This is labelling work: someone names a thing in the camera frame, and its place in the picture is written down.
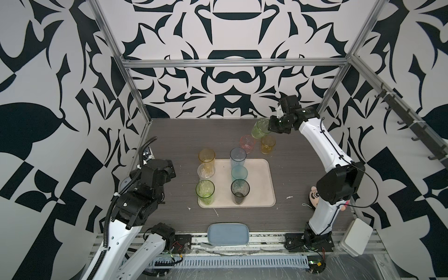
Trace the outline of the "tall green plastic cup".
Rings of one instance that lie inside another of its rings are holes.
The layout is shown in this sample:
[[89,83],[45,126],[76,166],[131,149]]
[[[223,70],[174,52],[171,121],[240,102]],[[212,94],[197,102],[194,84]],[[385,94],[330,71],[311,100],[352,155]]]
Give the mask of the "tall green plastic cup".
[[201,180],[196,185],[196,195],[205,205],[210,205],[214,200],[215,185],[210,180]]

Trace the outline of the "grey smoked plastic cup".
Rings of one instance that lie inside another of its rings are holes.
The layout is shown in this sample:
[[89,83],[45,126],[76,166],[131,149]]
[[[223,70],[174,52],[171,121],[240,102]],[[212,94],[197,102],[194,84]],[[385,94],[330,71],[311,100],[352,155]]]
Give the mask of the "grey smoked plastic cup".
[[240,205],[250,192],[250,184],[244,179],[236,179],[231,184],[231,192],[234,203]]

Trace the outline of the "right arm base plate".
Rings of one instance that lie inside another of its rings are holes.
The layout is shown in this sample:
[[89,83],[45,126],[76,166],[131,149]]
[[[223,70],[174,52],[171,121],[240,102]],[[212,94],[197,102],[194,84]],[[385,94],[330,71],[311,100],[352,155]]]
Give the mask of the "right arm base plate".
[[333,252],[334,242],[331,232],[323,235],[314,235],[311,232],[284,234],[284,247],[291,253],[318,250]]

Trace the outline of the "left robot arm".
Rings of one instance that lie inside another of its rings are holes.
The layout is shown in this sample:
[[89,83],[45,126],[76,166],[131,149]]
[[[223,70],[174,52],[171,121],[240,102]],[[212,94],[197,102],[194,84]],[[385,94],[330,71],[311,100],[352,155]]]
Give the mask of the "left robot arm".
[[163,204],[163,186],[175,176],[172,161],[162,159],[141,161],[131,172],[129,183],[113,195],[103,242],[83,275],[84,280],[136,280],[158,255],[173,247],[175,230],[159,223],[151,227],[143,245],[125,259],[148,217]]

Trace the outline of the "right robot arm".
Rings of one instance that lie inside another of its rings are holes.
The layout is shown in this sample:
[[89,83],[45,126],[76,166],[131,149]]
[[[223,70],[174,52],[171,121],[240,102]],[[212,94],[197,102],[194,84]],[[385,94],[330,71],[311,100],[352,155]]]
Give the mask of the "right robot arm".
[[319,201],[303,239],[307,246],[323,242],[331,236],[343,205],[357,193],[365,174],[364,164],[354,162],[337,146],[316,109],[302,107],[297,96],[280,99],[276,116],[269,119],[268,130],[278,134],[299,131],[322,161],[325,175],[316,183]]

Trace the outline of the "blue clear plastic cup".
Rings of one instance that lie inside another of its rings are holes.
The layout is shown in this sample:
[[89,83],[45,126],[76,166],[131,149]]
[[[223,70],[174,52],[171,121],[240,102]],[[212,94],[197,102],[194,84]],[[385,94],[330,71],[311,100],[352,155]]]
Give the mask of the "blue clear plastic cup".
[[243,148],[236,147],[230,151],[231,168],[243,166],[247,158],[247,153]]

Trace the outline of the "small green plastic cup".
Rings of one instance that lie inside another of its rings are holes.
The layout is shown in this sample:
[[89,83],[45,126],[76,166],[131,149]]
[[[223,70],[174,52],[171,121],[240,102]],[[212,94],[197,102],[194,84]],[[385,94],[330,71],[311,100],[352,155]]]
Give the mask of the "small green plastic cup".
[[251,132],[252,137],[256,140],[260,140],[266,135],[268,135],[270,133],[268,129],[269,122],[270,120],[266,118],[258,119],[254,127],[252,128]]

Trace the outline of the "amber plastic cup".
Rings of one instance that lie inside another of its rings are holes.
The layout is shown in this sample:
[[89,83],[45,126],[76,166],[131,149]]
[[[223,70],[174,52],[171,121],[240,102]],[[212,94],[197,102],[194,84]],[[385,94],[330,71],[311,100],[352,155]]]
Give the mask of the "amber plastic cup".
[[198,154],[199,161],[204,164],[205,170],[208,172],[212,171],[214,168],[216,154],[211,148],[205,148],[201,150]]

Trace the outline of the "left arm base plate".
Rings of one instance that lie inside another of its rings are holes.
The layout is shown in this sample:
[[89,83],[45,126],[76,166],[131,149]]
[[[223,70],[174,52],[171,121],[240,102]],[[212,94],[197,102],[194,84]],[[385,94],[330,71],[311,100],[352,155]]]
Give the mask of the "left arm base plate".
[[163,252],[171,252],[172,254],[187,253],[191,249],[192,238],[191,234],[176,234],[174,240],[167,244]]

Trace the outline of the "teal frosted plastic cup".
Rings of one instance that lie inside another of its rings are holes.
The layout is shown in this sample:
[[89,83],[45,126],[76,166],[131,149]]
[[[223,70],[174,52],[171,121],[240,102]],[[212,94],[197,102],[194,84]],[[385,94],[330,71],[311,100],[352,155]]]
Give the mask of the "teal frosted plastic cup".
[[249,175],[248,170],[241,165],[237,165],[235,167],[232,168],[231,170],[231,176],[232,176],[232,180],[246,180],[247,176]]

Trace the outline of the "beige plastic tray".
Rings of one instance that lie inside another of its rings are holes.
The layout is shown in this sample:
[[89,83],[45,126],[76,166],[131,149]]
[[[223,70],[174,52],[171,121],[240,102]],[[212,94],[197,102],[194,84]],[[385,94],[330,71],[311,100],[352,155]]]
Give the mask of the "beige plastic tray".
[[231,161],[217,159],[215,161],[215,174],[210,178],[215,186],[214,194],[209,204],[198,199],[202,208],[256,208],[272,207],[275,205],[275,192],[270,172],[270,166],[265,159],[248,159],[245,162],[248,170],[246,181],[250,192],[241,204],[236,204],[231,192],[232,176]]

